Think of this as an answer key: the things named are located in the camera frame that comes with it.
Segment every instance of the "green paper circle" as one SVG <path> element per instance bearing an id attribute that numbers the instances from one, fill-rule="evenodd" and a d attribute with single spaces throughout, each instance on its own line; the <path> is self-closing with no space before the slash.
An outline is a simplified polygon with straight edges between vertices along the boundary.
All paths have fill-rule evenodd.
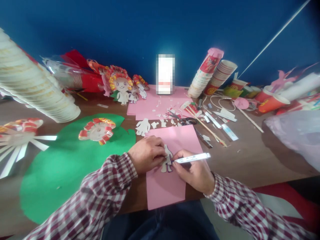
<path id="1" fill-rule="evenodd" d="M 79 132 L 93 118 L 108 118 L 117 126 L 105 145 L 78 139 Z M 132 129 L 127 132 L 119 127 L 123 120 L 124 117 L 114 114 L 88 116 L 64 127 L 57 140 L 46 141 L 50 147 L 35 157 L 22 180 L 20 204 L 24 214 L 38 224 L 43 223 L 107 157 L 127 152 L 135 144 L 136 135 Z"/>

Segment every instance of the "blue wall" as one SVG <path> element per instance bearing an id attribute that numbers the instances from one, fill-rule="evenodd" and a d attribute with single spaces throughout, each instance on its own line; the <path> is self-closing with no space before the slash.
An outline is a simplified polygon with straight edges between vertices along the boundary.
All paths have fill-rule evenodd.
<path id="1" fill-rule="evenodd" d="M 277 70 L 320 61 L 312 0 L 241 77 L 254 84 Z M 176 85 L 189 86 L 210 47 L 241 73 L 304 0 L 2 1 L 0 27 L 31 56 L 77 49 L 155 82 L 156 54 L 175 54 Z"/>

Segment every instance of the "plaid shirt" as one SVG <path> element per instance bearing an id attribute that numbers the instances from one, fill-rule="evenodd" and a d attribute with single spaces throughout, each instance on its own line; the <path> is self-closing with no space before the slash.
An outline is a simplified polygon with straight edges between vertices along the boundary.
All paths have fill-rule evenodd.
<path id="1" fill-rule="evenodd" d="M 80 190 L 25 239 L 99 239 L 104 225 L 120 210 L 137 177 L 126 153 L 111 155 L 97 171 L 88 174 Z M 310 239 L 308 232 L 263 207 L 245 185 L 215 174 L 210 196 L 220 217 L 244 228 L 255 239 Z"/>

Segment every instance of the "white rod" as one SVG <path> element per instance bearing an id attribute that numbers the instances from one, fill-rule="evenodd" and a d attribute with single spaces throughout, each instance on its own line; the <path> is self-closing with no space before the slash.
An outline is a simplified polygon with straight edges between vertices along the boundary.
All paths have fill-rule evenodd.
<path id="1" fill-rule="evenodd" d="M 299 12 L 310 2 L 311 0 L 307 0 L 296 13 L 287 21 L 287 23 L 281 28 L 281 30 L 271 39 L 271 41 L 262 49 L 262 51 L 256 56 L 256 58 L 249 64 L 249 66 L 240 74 L 241 75 L 254 63 L 254 61 L 266 50 L 266 48 L 276 39 L 276 37 L 286 28 L 286 26 L 298 15 Z"/>

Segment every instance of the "red paper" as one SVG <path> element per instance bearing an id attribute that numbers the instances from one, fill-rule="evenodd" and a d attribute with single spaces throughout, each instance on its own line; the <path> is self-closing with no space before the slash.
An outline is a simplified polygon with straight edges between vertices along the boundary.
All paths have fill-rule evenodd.
<path id="1" fill-rule="evenodd" d="M 152 135 L 161 137 L 173 155 L 181 149 L 188 149 L 197 154 L 203 153 L 193 125 L 152 129 L 146 133 L 146 137 Z M 161 167 L 147 172 L 149 210 L 185 200 L 186 183 L 174 168 L 171 169 L 173 170 L 171 173 L 162 173 Z"/>
<path id="2" fill-rule="evenodd" d="M 146 100 L 143 100 L 141 96 L 139 96 L 136 104 L 129 104 L 128 106 L 127 115 L 136 115 L 137 121 L 145 118 L 149 120 L 165 119 L 162 115 L 167 113 L 167 108 L 172 107 L 178 110 L 186 101 L 192 102 L 192 99 L 186 96 L 187 90 L 185 90 L 184 87 L 175 87 L 175 92 L 172 95 L 157 95 L 155 85 L 149 85 L 149 88 L 150 91 L 147 91 Z M 191 117 L 185 110 L 182 110 L 180 114 Z"/>

